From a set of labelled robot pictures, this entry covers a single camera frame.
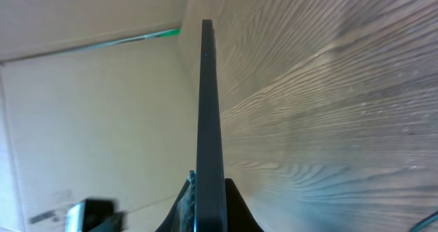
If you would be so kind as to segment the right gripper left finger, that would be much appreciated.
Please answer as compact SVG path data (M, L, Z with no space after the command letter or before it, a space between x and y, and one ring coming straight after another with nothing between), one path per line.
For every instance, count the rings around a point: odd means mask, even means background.
M194 232L196 173L191 170L168 215L156 232Z

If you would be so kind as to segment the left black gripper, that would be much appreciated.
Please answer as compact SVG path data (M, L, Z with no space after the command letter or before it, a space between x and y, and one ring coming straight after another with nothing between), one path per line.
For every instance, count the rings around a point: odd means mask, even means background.
M65 232L122 232L125 230L124 211L107 198L86 198L66 213Z

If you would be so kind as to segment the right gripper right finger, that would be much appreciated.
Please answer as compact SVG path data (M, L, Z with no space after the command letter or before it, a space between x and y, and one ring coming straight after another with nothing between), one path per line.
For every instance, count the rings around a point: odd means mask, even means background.
M225 179L228 232L263 232L257 224L234 181Z

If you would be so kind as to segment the blue-screen Samsung smartphone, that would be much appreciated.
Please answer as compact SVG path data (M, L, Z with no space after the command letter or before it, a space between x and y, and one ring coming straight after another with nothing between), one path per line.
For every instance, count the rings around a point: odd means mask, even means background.
M194 230L227 230L220 108L213 22L202 21Z

